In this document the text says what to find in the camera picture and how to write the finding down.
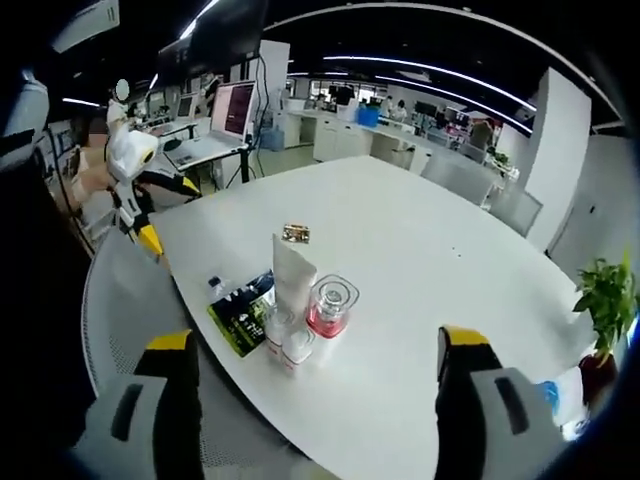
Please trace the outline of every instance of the office desk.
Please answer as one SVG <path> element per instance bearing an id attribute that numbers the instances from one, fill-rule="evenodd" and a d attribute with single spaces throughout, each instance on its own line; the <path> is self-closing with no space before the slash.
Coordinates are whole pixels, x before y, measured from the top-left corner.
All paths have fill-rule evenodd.
<path id="1" fill-rule="evenodd" d="M 264 345 L 241 359 L 206 311 L 207 279 L 242 283 L 270 268 L 271 235 L 289 222 L 310 227 L 311 243 L 293 248 L 320 276 L 339 273 L 361 292 L 330 363 L 297 378 Z M 478 329 L 533 382 L 579 359 L 562 335 L 577 299 L 564 273 L 486 212 L 372 157 L 259 179 L 153 223 L 222 366 L 276 429 L 342 480 L 433 478 L 441 325 Z"/>
<path id="2" fill-rule="evenodd" d="M 158 138 L 166 138 L 172 135 L 175 135 L 177 133 L 183 132 L 185 130 L 189 130 L 189 139 L 193 139 L 194 137 L 194 129 L 196 128 L 196 126 L 198 125 L 197 122 L 187 122 L 184 124 L 171 124 L 171 123 L 165 123 L 163 125 L 159 125 L 157 127 L 153 127 L 151 128 L 151 130 L 148 132 L 151 135 L 155 135 Z M 156 135 L 156 133 L 154 133 L 154 130 L 156 129 L 162 129 L 162 130 L 157 130 L 157 132 L 160 132 Z"/>

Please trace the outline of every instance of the round table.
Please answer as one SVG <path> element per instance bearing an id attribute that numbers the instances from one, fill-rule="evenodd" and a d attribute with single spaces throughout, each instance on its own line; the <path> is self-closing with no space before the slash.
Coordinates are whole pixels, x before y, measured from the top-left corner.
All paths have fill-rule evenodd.
<path id="1" fill-rule="evenodd" d="M 577 363 L 575 285 L 506 225 L 372 157 L 267 177 L 154 220 L 180 294 L 207 344 L 289 441 L 343 480 L 430 478 L 438 461 L 438 328 L 479 330 L 532 382 Z M 272 234 L 318 275 L 361 292 L 330 362 L 292 378 L 264 345 L 240 358 L 207 314 L 207 279 L 242 284 L 272 266 Z"/>

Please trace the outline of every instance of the computer monitor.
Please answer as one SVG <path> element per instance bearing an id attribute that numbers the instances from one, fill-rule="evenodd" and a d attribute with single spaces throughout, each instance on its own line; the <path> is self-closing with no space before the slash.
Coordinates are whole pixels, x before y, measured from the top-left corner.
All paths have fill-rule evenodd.
<path id="1" fill-rule="evenodd" d="M 416 113 L 421 113 L 429 117 L 435 117 L 436 112 L 438 111 L 438 107 L 436 107 L 435 105 L 431 105 L 429 103 L 416 102 L 415 110 L 416 110 Z"/>
<path id="2" fill-rule="evenodd" d="M 267 0 L 209 2 L 191 34 L 189 62 L 221 72 L 257 58 L 268 4 Z"/>
<path id="3" fill-rule="evenodd" d="M 211 113 L 211 130 L 244 140 L 255 96 L 255 82 L 220 85 Z"/>
<path id="4" fill-rule="evenodd" d="M 192 118 L 193 113 L 191 112 L 191 106 L 193 104 L 193 99 L 195 97 L 193 95 L 184 96 L 180 99 L 180 103 L 178 104 L 178 113 L 176 114 L 176 118 Z"/>

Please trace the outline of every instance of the ceiling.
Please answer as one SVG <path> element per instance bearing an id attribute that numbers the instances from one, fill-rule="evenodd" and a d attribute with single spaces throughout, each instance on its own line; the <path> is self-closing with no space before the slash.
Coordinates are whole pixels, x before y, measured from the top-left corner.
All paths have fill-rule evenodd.
<path id="1" fill-rule="evenodd" d="M 51 68 L 53 62 L 48 62 L 39 75 L 44 75 L 49 85 L 52 109 L 61 111 L 62 105 L 56 99 L 63 96 L 104 104 L 107 89 L 119 78 L 126 78 L 131 85 L 140 82 L 139 88 L 148 88 L 155 74 L 158 50 L 176 40 L 206 3 L 207 0 L 121 1 L 120 27 L 57 56 L 55 68 Z M 345 3 L 271 0 L 266 24 Z M 458 9 L 467 7 L 473 13 L 504 22 L 548 44 L 584 73 L 596 77 L 598 82 L 604 78 L 594 68 L 584 40 L 589 38 L 589 35 L 585 37 L 585 32 L 593 32 L 593 17 L 580 16 L 577 11 L 545 2 L 535 6 L 520 2 L 511 2 L 509 6 L 503 2 L 479 0 L 429 3 Z M 606 12 L 598 12 L 596 41 L 599 53 L 609 61 L 619 52 L 620 43 L 611 41 L 611 36 L 604 34 L 606 22 L 603 23 L 603 16 L 606 15 Z M 459 15 L 409 8 L 358 9 L 299 20 L 266 31 L 264 38 L 291 44 L 291 58 L 295 60 L 291 69 L 295 71 L 341 70 L 360 79 L 375 75 L 399 77 L 395 73 L 399 68 L 390 65 L 322 60 L 327 55 L 397 58 L 464 73 L 524 100 L 535 95 L 540 78 L 552 66 L 593 98 L 594 124 L 617 120 L 616 114 L 590 87 L 537 46 L 495 26 Z M 408 67 L 402 70 L 420 71 Z M 508 115 L 515 114 L 520 107 L 516 102 L 468 81 L 434 72 L 430 72 L 430 77 L 433 86 L 477 100 Z"/>

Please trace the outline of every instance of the person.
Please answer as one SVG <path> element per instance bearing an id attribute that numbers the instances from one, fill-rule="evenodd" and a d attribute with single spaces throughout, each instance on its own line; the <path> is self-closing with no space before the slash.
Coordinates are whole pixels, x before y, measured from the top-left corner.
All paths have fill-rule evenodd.
<path id="1" fill-rule="evenodd" d="M 485 151 L 491 146 L 493 139 L 493 120 L 485 118 L 482 122 L 476 124 L 471 131 L 469 144 L 479 150 Z"/>
<path id="2" fill-rule="evenodd" d="M 383 117 L 391 117 L 391 112 L 393 111 L 393 97 L 391 95 L 387 96 L 382 102 L 380 106 L 380 114 Z"/>
<path id="3" fill-rule="evenodd" d="M 127 107 L 124 102 L 129 97 L 129 84 L 121 78 L 116 84 L 116 88 L 111 91 L 109 108 L 107 110 L 107 125 L 111 136 L 118 128 L 127 121 Z"/>
<path id="4" fill-rule="evenodd" d="M 407 118 L 407 109 L 404 108 L 404 100 L 398 102 L 398 106 L 393 109 L 391 118 L 397 122 L 404 122 Z"/>

